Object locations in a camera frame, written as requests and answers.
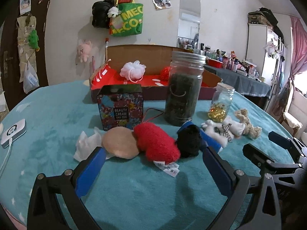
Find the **red bowl on table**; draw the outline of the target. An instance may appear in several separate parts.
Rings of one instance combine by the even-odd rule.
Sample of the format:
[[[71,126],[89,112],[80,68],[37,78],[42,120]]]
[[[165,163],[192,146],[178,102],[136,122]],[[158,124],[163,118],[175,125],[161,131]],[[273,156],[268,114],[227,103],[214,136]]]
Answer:
[[[218,61],[218,60],[214,60],[214,59],[208,59],[208,65],[217,69],[220,69],[223,67],[223,63]]]

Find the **red mesh bath pouf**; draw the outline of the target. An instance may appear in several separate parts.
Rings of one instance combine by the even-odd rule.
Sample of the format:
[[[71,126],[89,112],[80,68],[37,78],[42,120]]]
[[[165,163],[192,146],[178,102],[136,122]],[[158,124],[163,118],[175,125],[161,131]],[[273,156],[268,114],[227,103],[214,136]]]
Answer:
[[[164,67],[160,72],[160,80],[168,81],[170,76],[170,70],[170,66]]]

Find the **wall mirror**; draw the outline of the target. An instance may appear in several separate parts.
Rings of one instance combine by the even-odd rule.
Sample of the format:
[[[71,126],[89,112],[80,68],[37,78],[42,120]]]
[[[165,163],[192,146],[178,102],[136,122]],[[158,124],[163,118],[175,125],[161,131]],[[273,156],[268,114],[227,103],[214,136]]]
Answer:
[[[180,0],[177,47],[197,49],[201,19],[201,0]]]

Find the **small glass jar gold contents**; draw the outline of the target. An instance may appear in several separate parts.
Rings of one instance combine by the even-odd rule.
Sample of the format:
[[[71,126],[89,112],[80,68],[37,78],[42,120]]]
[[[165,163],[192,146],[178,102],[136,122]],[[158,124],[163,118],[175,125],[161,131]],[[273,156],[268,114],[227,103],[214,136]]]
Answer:
[[[223,122],[232,104],[235,89],[224,83],[217,83],[212,97],[208,117],[214,122]]]

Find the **black backpack on wall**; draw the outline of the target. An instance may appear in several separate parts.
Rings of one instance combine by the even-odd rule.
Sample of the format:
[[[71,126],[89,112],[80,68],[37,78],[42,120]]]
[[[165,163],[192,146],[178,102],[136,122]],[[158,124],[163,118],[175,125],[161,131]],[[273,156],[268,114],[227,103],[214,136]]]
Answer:
[[[115,5],[114,0],[104,0],[93,3],[92,6],[92,26],[95,28],[109,29],[109,10]]]

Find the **dark grey clothed side table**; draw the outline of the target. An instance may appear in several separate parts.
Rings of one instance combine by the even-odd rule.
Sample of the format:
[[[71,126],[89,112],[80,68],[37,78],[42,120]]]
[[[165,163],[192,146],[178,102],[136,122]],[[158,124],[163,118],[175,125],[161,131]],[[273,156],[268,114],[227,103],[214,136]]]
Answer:
[[[257,80],[227,69],[218,69],[209,65],[205,65],[205,69],[213,74],[216,74],[222,79],[223,83],[234,87],[234,89],[241,95],[266,97],[268,99],[271,97],[271,87],[266,83],[261,83]]]

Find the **white refrigerator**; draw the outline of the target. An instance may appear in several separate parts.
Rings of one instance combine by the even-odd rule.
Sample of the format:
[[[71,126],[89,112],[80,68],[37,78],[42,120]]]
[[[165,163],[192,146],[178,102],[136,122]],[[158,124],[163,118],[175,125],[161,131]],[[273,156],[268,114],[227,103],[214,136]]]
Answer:
[[[274,81],[283,54],[281,38],[267,25],[248,24],[246,60],[256,65],[256,71],[264,82]]]

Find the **white wireless charger pad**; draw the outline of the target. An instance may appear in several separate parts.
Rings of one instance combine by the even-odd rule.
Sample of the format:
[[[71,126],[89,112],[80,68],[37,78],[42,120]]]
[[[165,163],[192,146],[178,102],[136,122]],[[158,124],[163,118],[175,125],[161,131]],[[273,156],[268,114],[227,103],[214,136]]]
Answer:
[[[26,133],[26,120],[22,119],[5,130],[1,137],[1,146],[3,149],[9,147],[10,140],[14,142]]]

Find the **white plush bunny checkered bow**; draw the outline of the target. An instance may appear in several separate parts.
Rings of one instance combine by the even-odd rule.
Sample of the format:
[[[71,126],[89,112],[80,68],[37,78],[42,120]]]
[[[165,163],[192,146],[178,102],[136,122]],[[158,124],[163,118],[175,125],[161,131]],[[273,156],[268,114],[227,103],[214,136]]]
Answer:
[[[223,122],[214,122],[208,119],[201,124],[201,127],[208,136],[218,142],[222,148],[225,148],[228,143],[232,143],[235,137],[243,134],[246,124],[227,116]]]

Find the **white tissue cloth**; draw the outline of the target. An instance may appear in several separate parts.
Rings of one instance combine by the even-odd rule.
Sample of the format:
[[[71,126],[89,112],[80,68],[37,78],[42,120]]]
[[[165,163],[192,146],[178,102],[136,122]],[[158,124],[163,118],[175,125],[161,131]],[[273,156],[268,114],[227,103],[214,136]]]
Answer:
[[[97,127],[94,128],[94,134],[91,136],[87,136],[82,131],[75,145],[76,151],[73,158],[81,162],[82,160],[86,160],[96,147],[103,147],[102,137],[104,134],[105,132],[101,132]]]

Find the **pink plush bunny toy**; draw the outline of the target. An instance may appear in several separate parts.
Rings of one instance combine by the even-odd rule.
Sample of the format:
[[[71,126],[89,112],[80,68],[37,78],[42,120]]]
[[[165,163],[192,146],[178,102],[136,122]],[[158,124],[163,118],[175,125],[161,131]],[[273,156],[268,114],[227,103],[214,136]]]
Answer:
[[[92,51],[92,42],[90,40],[81,40],[77,46],[77,56],[80,63],[85,63]]]

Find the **large glass jar dark contents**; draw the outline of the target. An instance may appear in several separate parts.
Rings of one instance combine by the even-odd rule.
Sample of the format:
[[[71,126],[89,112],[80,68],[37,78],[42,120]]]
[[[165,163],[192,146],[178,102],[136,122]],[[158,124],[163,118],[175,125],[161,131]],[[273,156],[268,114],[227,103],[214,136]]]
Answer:
[[[182,51],[172,52],[164,118],[174,126],[190,121],[198,101],[205,57]]]

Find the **dark brown door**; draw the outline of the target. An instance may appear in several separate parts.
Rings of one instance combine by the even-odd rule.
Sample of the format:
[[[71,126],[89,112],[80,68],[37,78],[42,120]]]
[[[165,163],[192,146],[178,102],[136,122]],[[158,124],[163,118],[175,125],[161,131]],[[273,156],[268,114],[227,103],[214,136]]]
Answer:
[[[48,86],[45,62],[45,26],[50,0],[12,0],[1,34],[1,83],[8,110],[28,94],[23,75],[29,61],[40,87]],[[29,46],[28,35],[37,30],[39,51]]]

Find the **plastic bag on door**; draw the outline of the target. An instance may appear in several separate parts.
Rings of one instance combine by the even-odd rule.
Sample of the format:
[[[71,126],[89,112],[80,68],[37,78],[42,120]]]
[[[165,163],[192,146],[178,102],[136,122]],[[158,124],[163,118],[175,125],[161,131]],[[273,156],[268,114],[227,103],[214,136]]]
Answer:
[[[24,77],[23,77],[23,90],[26,94],[28,94],[30,91],[35,90],[38,88],[39,85],[39,79],[37,77],[37,74],[35,72],[35,69],[28,61],[26,63],[26,67],[24,70]]]

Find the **red fuzzy plush toy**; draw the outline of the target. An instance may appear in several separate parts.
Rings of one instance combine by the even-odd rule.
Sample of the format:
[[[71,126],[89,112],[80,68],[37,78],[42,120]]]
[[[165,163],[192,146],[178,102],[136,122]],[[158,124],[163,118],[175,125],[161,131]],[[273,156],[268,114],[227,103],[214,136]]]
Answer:
[[[181,154],[175,140],[152,122],[135,126],[133,136],[139,151],[145,154],[148,161],[170,164],[180,159]]]

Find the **small white plush dog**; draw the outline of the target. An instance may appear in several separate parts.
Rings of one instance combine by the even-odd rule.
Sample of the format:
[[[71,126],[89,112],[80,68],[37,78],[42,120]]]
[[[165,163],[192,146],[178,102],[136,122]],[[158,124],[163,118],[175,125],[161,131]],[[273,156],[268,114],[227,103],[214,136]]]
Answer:
[[[110,10],[108,10],[107,16],[109,18],[115,18],[116,16],[120,14],[121,14],[121,11],[118,9],[118,7],[114,6],[114,7],[111,7]]]

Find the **pink curtain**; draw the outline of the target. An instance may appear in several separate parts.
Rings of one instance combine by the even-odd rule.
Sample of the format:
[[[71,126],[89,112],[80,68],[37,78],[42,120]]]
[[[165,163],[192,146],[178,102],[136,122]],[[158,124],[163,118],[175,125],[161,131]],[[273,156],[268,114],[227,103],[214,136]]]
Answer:
[[[300,19],[290,16],[292,25],[292,58],[290,78],[294,81],[295,76],[306,71],[306,30]]]

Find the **beige round powder puff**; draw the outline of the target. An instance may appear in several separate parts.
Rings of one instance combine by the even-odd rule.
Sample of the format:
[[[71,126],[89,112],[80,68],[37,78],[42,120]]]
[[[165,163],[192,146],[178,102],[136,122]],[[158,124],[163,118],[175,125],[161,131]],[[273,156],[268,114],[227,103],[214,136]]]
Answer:
[[[133,131],[125,127],[114,127],[102,136],[102,146],[109,157],[133,159],[139,154]]]

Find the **white mesh bath pouf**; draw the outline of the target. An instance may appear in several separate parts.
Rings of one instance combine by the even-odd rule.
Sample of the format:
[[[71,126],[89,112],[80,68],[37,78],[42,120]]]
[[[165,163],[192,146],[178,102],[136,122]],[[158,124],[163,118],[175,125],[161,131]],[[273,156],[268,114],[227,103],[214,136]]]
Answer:
[[[120,76],[126,80],[137,83],[143,79],[146,71],[146,65],[140,63],[139,60],[127,62],[120,71]]]

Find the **green tote bag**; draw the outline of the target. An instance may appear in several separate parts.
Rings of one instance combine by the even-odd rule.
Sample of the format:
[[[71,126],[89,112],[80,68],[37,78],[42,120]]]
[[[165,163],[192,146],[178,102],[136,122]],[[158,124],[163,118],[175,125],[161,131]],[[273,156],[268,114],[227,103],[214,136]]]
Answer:
[[[143,4],[135,0],[116,0],[115,5],[121,14],[110,18],[109,34],[114,37],[139,35],[143,29]]]

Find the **black and blue plush toy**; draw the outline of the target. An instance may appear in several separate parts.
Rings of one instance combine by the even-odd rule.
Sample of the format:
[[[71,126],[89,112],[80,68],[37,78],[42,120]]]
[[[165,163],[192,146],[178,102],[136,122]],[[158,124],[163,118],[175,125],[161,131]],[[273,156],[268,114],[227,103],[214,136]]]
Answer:
[[[185,122],[177,131],[176,146],[180,151],[180,158],[196,157],[204,146],[213,147],[218,153],[223,146],[205,133],[191,121]]]

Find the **green plush on door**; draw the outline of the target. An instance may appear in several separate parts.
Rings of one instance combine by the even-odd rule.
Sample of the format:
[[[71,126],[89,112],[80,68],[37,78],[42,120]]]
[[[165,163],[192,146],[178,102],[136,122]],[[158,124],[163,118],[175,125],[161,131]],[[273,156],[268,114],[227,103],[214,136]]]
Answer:
[[[32,30],[28,35],[29,46],[35,51],[39,51],[40,47],[38,44],[39,37],[37,35],[37,30]]]

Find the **cardboard box red lining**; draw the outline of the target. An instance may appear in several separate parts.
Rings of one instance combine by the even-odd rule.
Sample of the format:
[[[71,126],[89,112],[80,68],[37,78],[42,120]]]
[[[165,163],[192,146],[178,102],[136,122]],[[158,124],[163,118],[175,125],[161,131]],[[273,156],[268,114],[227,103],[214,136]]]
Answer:
[[[89,78],[92,101],[97,102],[97,94],[104,85],[127,84],[141,85],[144,100],[165,100],[169,80],[160,80],[160,72],[164,67],[170,66],[173,51],[188,53],[184,49],[160,45],[119,45],[108,47],[108,62],[99,67]],[[146,71],[141,81],[133,83],[121,77],[120,71],[127,62],[136,60],[146,65]],[[220,77],[204,69],[198,99],[212,99],[215,87],[221,81]]]

